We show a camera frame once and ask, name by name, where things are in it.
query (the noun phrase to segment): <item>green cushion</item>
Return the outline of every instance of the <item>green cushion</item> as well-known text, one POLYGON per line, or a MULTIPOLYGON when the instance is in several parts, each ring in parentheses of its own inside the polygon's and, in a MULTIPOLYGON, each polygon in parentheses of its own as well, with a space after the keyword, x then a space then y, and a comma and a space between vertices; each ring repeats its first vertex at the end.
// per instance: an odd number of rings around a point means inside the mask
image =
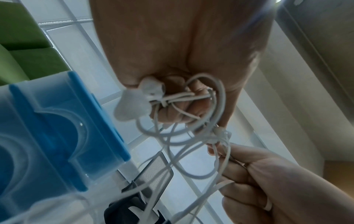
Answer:
POLYGON ((29 80, 20 65, 0 44, 0 86, 29 80))
POLYGON ((9 51, 52 46, 25 7, 11 2, 0 2, 0 44, 9 51))
POLYGON ((70 70, 54 48, 10 51, 29 79, 38 79, 70 70))

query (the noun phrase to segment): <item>white ring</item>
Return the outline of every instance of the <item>white ring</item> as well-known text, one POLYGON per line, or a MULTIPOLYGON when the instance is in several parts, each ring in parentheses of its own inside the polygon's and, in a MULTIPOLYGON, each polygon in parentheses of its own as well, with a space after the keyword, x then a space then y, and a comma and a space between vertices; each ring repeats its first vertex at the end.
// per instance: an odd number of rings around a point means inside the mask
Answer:
POLYGON ((273 203, 269 200, 269 197, 267 197, 267 204, 264 207, 264 210, 270 211, 273 207, 273 203))

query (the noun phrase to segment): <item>skin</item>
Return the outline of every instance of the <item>skin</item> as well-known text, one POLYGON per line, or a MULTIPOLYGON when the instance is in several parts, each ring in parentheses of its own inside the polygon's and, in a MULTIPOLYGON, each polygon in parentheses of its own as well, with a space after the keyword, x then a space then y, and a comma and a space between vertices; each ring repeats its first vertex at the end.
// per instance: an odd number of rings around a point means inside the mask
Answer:
POLYGON ((219 180, 235 181, 220 190, 234 223, 354 223, 354 200, 310 171, 267 149, 233 144, 231 156, 246 166, 229 161, 219 180), (270 212, 263 210, 267 196, 273 203, 270 212))
MULTIPOLYGON (((97 35, 118 80, 135 88, 148 75, 166 84, 167 94, 184 91, 194 74, 219 78, 227 101, 225 127, 237 98, 256 69, 274 19, 274 0, 90 0, 97 35)), ((207 93, 209 80, 189 86, 207 93)), ((176 104, 200 116, 209 99, 176 104)), ((159 110, 163 123, 191 120, 173 107, 159 110)))

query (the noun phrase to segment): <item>earbud tip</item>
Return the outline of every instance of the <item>earbud tip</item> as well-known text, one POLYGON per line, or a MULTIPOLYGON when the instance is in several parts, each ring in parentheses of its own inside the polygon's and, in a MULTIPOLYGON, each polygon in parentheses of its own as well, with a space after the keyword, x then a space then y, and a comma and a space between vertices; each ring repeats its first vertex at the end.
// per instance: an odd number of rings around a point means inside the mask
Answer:
POLYGON ((150 115, 152 106, 140 89, 126 89, 114 109, 118 121, 135 120, 150 115))

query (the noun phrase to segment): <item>translucent plastic container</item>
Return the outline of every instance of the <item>translucent plastic container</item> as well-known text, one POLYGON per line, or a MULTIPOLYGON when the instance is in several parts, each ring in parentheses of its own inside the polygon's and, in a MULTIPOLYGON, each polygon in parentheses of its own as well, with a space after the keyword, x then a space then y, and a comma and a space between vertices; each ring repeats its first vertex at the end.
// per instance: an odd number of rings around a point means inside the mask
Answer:
POLYGON ((0 221, 92 184, 130 159, 78 75, 0 87, 0 221))

